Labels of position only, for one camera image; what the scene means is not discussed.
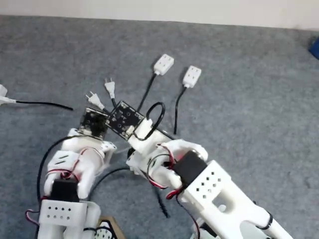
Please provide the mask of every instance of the electrical plug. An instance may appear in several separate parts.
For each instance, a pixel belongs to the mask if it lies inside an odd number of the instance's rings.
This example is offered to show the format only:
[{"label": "electrical plug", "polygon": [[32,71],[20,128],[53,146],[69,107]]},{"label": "electrical plug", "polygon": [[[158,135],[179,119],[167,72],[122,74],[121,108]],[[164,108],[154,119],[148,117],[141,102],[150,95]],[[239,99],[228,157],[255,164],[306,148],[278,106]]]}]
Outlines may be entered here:
[{"label": "electrical plug", "polygon": [[112,81],[112,78],[109,80],[105,78],[105,84],[104,84],[105,89],[109,92],[110,98],[115,99],[115,82]]},{"label": "electrical plug", "polygon": [[98,107],[100,110],[104,110],[105,106],[101,103],[100,98],[97,94],[94,94],[92,91],[90,91],[91,96],[85,95],[88,99],[88,102]]}]

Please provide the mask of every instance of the white connector block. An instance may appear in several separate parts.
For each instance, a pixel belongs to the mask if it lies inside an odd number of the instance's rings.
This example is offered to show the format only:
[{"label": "white connector block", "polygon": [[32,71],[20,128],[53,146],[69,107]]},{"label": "white connector block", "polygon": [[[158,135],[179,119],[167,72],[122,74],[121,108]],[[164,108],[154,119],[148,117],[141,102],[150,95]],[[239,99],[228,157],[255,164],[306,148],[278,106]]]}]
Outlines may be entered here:
[{"label": "white connector block", "polygon": [[183,85],[187,88],[193,88],[200,77],[200,74],[201,69],[195,66],[190,66],[183,78]]},{"label": "white connector block", "polygon": [[157,75],[163,76],[174,64],[174,58],[164,54],[154,65],[154,72]]},{"label": "white connector block", "polygon": [[86,210],[86,203],[43,200],[39,222],[40,224],[83,228]]}]

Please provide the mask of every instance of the white plug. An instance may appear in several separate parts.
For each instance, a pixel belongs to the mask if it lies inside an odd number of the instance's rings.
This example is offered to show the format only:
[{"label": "white plug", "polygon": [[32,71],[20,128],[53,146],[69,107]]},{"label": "white plug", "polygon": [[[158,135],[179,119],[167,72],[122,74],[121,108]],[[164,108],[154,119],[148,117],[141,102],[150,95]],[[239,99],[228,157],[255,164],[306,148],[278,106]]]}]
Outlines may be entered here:
[{"label": "white plug", "polygon": [[193,88],[200,74],[201,74],[201,69],[194,66],[190,66],[183,78],[183,85],[186,88]]},{"label": "white plug", "polygon": [[2,104],[15,104],[15,103],[16,103],[16,100],[14,100],[14,99],[10,99],[8,97],[0,96],[0,106]]},{"label": "white plug", "polygon": [[5,97],[7,92],[8,92],[8,90],[6,89],[6,87],[4,87],[3,85],[0,85],[0,97],[1,96]]},{"label": "white plug", "polygon": [[174,64],[174,58],[164,54],[154,65],[154,73],[163,76]]},{"label": "white plug", "polygon": [[104,87],[109,92],[110,98],[111,99],[115,99],[115,93],[114,93],[114,91],[115,91],[115,82],[112,81],[112,78],[110,78],[110,80],[105,78]]},{"label": "white plug", "polygon": [[86,98],[88,98],[88,102],[97,106],[100,110],[103,110],[105,108],[105,106],[101,103],[98,95],[94,94],[92,91],[90,91],[90,93],[91,93],[91,96],[85,95]]}]

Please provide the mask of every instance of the white plastic part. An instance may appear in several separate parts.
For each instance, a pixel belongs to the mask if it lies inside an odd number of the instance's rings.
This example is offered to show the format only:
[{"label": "white plastic part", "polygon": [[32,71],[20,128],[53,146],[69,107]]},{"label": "white plastic part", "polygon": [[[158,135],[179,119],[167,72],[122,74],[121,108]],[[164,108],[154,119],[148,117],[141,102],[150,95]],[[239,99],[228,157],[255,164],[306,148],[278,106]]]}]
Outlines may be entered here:
[{"label": "white plastic part", "polygon": [[[219,211],[222,213],[226,211],[226,206],[221,204],[218,207]],[[196,220],[199,227],[201,227],[205,221],[202,218]],[[196,239],[197,236],[197,229],[195,224],[191,227],[193,234],[190,239]],[[269,238],[266,234],[264,234],[261,230],[259,230],[255,225],[249,222],[242,222],[240,225],[240,231],[243,235],[244,239],[267,239]],[[219,236],[213,237],[204,229],[200,229],[200,238],[201,239],[221,239]]]},{"label": "white plastic part", "polygon": [[154,72],[157,75],[164,75],[174,64],[174,58],[164,54],[154,65]]},{"label": "white plastic part", "polygon": [[111,231],[111,225],[108,222],[101,222],[99,227],[106,227],[106,228],[109,228],[110,230],[108,230],[108,229],[97,230],[94,239],[113,239],[113,238],[115,238],[115,235],[113,235],[112,231]]},{"label": "white plastic part", "polygon": [[[68,136],[79,135],[76,129],[71,129]],[[48,164],[48,171],[52,169],[72,170],[79,159],[73,173],[80,179],[78,197],[85,199],[92,188],[95,177],[110,164],[112,154],[117,148],[111,142],[101,141],[92,137],[75,137],[64,141],[61,150],[57,151]],[[44,183],[44,194],[49,196],[54,179],[60,178],[60,172],[48,175]]]},{"label": "white plastic part", "polygon": [[[100,207],[94,203],[94,202],[85,202],[88,205],[88,210],[86,214],[86,220],[85,220],[85,228],[96,228],[100,216],[101,216],[101,209]],[[94,231],[84,231],[82,234],[81,239],[92,239],[94,238]]]},{"label": "white plastic part", "polygon": [[[193,204],[200,217],[222,239],[243,239],[240,227],[244,221],[265,227],[270,219],[269,213],[255,205],[214,160],[185,189],[182,196]],[[217,196],[226,202],[224,212],[214,203]],[[292,239],[274,219],[265,233],[277,239]]]},{"label": "white plastic part", "polygon": [[72,203],[43,200],[39,217],[38,239],[92,239],[94,232],[83,231],[83,229],[95,228],[100,216],[101,209],[93,202]]},{"label": "white plastic part", "polygon": [[[135,134],[139,138],[144,138],[152,129],[152,120],[144,119],[138,128],[135,130]],[[136,152],[140,153],[142,156],[147,156],[148,154],[152,153],[157,147],[157,143],[168,142],[171,139],[155,130],[154,133],[144,141],[137,139],[134,135],[130,137],[128,143],[135,149]]]},{"label": "white plastic part", "polygon": [[0,96],[0,106],[3,104],[15,104],[16,100],[10,99],[8,97]]},{"label": "white plastic part", "polygon": [[6,87],[4,87],[3,85],[0,85],[0,97],[5,97],[7,94],[8,90],[6,89]]},{"label": "white plastic part", "polygon": [[183,78],[183,85],[187,88],[193,88],[200,77],[200,74],[201,69],[195,66],[190,66]]},{"label": "white plastic part", "polygon": [[64,238],[64,227],[72,227],[71,238],[81,238],[86,214],[86,203],[42,200],[38,239]]},{"label": "white plastic part", "polygon": [[[194,150],[198,153],[203,161],[206,161],[208,158],[207,151],[201,145],[187,142],[183,139],[171,140],[169,142],[156,142],[152,145],[152,148],[155,149],[148,155],[142,155],[136,151],[127,160],[127,165],[143,177],[145,177],[147,173],[150,161],[160,154],[168,154],[168,150],[172,152],[177,161],[190,150]],[[156,161],[149,166],[149,175],[162,186],[172,187],[174,189],[180,188],[180,177],[176,175],[174,171],[163,167],[165,161],[169,161],[168,156],[159,156]]]}]

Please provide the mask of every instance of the blue object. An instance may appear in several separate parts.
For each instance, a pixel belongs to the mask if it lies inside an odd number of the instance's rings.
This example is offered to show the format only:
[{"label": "blue object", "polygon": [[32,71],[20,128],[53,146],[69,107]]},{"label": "blue object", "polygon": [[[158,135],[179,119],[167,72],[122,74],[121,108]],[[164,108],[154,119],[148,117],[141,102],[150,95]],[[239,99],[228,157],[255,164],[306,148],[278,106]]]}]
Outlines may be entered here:
[{"label": "blue object", "polygon": [[309,49],[310,53],[319,60],[319,38],[314,42],[312,47]]}]

